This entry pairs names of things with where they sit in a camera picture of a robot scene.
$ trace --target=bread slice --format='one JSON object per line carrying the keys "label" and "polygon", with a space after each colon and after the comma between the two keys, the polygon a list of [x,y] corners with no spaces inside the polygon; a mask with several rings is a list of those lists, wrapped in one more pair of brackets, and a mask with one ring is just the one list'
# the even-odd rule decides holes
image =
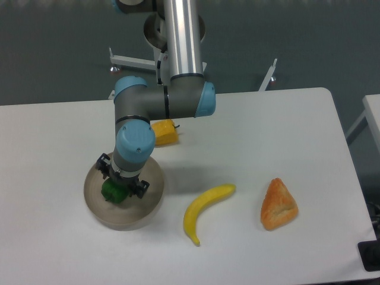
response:
{"label": "bread slice", "polygon": [[271,181],[261,207],[261,222],[267,230],[274,230],[298,214],[296,200],[280,178]]}

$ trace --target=toy green pepper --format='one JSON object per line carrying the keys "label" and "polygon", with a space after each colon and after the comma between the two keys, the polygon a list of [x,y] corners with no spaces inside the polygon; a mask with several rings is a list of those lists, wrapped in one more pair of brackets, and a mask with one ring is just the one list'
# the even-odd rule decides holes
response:
{"label": "toy green pepper", "polygon": [[109,178],[104,181],[102,185],[102,195],[106,201],[119,204],[129,195],[129,189],[114,183],[114,181]]}

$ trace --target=blue joint cap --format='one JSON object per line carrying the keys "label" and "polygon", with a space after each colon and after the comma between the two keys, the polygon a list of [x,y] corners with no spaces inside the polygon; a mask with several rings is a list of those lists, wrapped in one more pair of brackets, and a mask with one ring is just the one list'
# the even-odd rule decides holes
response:
{"label": "blue joint cap", "polygon": [[117,5],[116,0],[111,0],[111,1],[112,1],[113,9],[115,9],[116,12],[121,13],[122,11],[120,10],[119,6]]}
{"label": "blue joint cap", "polygon": [[135,86],[135,85],[144,85],[148,86],[145,79],[141,77],[136,76],[126,76],[118,80],[115,84],[115,96],[113,98],[113,101],[116,100],[116,97],[119,95],[119,93],[129,87]]}
{"label": "blue joint cap", "polygon": [[116,136],[116,149],[128,162],[146,162],[154,149],[156,135],[150,125],[142,120],[125,123]]}
{"label": "blue joint cap", "polygon": [[216,95],[215,87],[211,82],[205,82],[201,99],[199,100],[196,117],[211,116],[215,112],[216,108]]}

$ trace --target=banana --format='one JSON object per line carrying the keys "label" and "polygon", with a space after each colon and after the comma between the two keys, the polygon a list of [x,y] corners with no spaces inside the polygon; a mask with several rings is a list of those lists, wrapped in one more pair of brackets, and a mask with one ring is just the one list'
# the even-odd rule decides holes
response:
{"label": "banana", "polygon": [[235,189],[234,184],[222,184],[202,193],[189,205],[183,217],[183,229],[196,246],[201,244],[196,232],[198,215],[209,205],[230,197]]}

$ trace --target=toy yellow pepper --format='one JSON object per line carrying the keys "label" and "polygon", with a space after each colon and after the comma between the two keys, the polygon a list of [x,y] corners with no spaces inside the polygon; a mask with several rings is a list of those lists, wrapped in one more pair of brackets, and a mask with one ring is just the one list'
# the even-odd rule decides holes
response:
{"label": "toy yellow pepper", "polygon": [[156,135],[156,145],[173,144],[178,141],[178,134],[173,120],[167,119],[152,124],[152,129]]}

